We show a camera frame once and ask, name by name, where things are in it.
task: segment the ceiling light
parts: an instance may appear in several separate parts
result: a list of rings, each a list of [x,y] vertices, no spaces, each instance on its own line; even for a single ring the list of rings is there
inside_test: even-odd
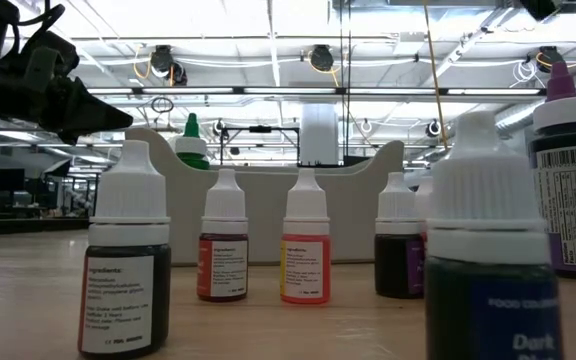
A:
[[[86,161],[90,161],[90,162],[94,162],[94,163],[98,163],[98,164],[107,164],[112,162],[111,160],[108,160],[106,158],[102,158],[99,156],[89,156],[89,155],[83,155],[83,156],[77,156],[82,160],[86,160]]]
[[[122,144],[92,144],[92,147],[98,148],[120,148],[122,146]]]
[[[333,88],[245,88],[246,94],[334,94],[337,90]]]
[[[413,89],[413,88],[352,88],[349,90],[352,95],[433,95],[435,89]]]
[[[131,88],[91,88],[88,93],[92,95],[132,94]]]
[[[368,119],[364,119],[363,124],[361,124],[361,131],[364,133],[369,133],[372,131],[372,124],[370,121],[368,121]]]
[[[71,147],[72,145],[68,145],[68,144],[35,144],[35,146],[57,148],[57,147]]]
[[[540,89],[450,89],[448,95],[537,95]]]
[[[143,88],[144,94],[232,94],[232,88],[194,88],[194,87],[170,87],[170,88]]]
[[[0,147],[31,147],[32,144],[10,144],[10,143],[0,143]]]
[[[50,151],[53,154],[57,154],[57,155],[61,155],[61,156],[68,156],[68,157],[72,157],[72,154],[69,154],[63,150],[59,150],[59,149],[53,149],[53,148],[47,148],[47,151]]]
[[[144,87],[144,84],[141,81],[139,81],[139,79],[132,78],[132,79],[128,79],[128,81],[130,81],[133,84],[137,84],[141,87]]]
[[[26,132],[19,132],[19,131],[0,131],[1,136],[9,137],[12,139],[22,140],[22,141],[37,141],[39,140],[38,137],[35,135],[26,133]]]
[[[436,138],[439,134],[441,134],[441,125],[439,125],[439,122],[435,119],[426,126],[426,136]]]

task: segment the wooden table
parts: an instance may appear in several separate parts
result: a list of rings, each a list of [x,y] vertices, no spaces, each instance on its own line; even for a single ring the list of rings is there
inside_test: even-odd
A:
[[[0,359],[67,360],[76,351],[86,232],[0,236]],[[333,266],[332,301],[279,300],[279,269],[252,267],[249,297],[195,296],[195,269],[172,275],[170,337],[148,359],[423,360],[422,300],[375,295],[371,265]],[[576,360],[576,281],[562,280],[567,359]]]

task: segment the bottle nozzle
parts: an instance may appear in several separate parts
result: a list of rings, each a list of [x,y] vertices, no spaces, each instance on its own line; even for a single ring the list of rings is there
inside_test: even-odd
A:
[[[568,72],[565,61],[552,64],[547,95],[547,102],[576,97],[575,79]]]

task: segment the metal frame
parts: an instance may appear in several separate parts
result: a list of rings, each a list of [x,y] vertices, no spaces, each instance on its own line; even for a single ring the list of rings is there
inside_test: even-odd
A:
[[[228,141],[226,143],[224,143],[224,133],[228,132],[228,130],[233,130],[236,131],[234,134],[230,135],[230,138],[228,139]],[[281,126],[249,126],[249,127],[227,127],[224,126],[221,129],[221,132],[219,133],[219,165],[223,165],[224,164],[224,148],[226,148],[228,146],[228,144],[230,144],[231,141],[233,141],[237,135],[239,135],[242,131],[249,131],[250,133],[269,133],[272,131],[279,131],[282,135],[284,135],[284,137],[286,138],[286,140],[288,140],[291,144],[292,147],[297,149],[297,164],[299,164],[299,162],[301,161],[301,150],[300,150],[300,144],[301,144],[301,135],[299,133],[299,128],[298,127],[281,127]],[[297,134],[297,143],[295,143],[294,141],[292,141],[292,139],[290,139],[290,137],[288,135],[286,135],[286,133],[284,131],[294,131]],[[258,148],[263,148],[263,144],[256,144],[255,147]]]

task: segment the dropper bottle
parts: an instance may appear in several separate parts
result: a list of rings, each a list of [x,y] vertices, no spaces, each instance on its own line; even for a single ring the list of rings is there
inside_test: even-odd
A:
[[[166,179],[148,150],[126,140],[117,165],[101,175],[81,297],[78,349],[86,358],[148,355],[168,337]]]
[[[501,143],[492,113],[473,112],[432,172],[427,359],[563,359],[557,278],[528,158]]]
[[[415,193],[404,184],[404,174],[388,174],[375,235],[375,289],[381,296],[423,297],[424,247],[414,206]]]
[[[248,293],[248,219],[243,190],[235,170],[221,169],[206,194],[197,266],[201,300],[241,300]]]
[[[533,119],[530,159],[553,267],[576,278],[576,88],[565,62],[552,65],[548,97]]]
[[[330,219],[326,193],[313,169],[300,169],[281,239],[281,299],[295,304],[330,300]]]
[[[197,114],[190,113],[184,128],[184,135],[177,138],[175,146],[177,157],[186,165],[199,169],[210,169],[210,163],[206,160],[208,146],[206,141],[199,137],[199,124]]]
[[[421,219],[421,237],[424,239],[424,251],[428,242],[428,224],[426,220],[432,212],[432,176],[422,176],[415,193],[415,212]]]

